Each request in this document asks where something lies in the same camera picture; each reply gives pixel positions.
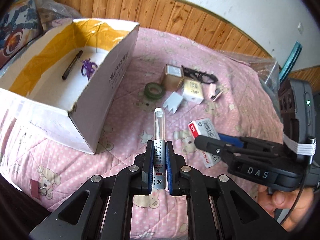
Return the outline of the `person's right hand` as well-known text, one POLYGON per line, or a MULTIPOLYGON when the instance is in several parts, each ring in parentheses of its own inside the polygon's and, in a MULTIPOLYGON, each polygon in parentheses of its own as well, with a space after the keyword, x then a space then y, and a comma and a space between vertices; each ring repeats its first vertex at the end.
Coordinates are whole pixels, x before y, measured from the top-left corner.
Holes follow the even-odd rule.
MULTIPOLYGON (((269 195, 267 187, 259 185, 258 203, 269 215, 273 217, 276 209, 290 209, 293 206, 298 193, 299 190, 292 192, 276 191, 274 194, 269 195)), ((313 199, 313 189, 303 189, 295 208, 291 212, 291 215, 283 223, 283 228, 287 231, 292 231, 312 206, 313 199)))

